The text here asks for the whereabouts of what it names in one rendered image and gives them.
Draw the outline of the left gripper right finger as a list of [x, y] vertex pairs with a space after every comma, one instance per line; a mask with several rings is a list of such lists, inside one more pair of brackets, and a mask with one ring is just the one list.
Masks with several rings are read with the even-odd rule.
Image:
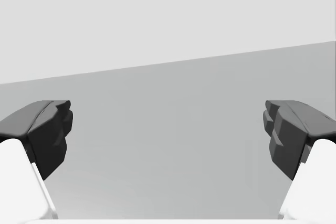
[[292, 181], [279, 215], [336, 220], [336, 120], [295, 100], [267, 100], [265, 107], [271, 160]]

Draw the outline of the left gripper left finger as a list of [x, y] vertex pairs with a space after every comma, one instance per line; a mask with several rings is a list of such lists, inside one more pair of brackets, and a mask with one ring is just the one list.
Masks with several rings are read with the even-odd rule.
[[65, 159], [70, 107], [41, 100], [0, 120], [0, 220], [58, 219], [44, 181]]

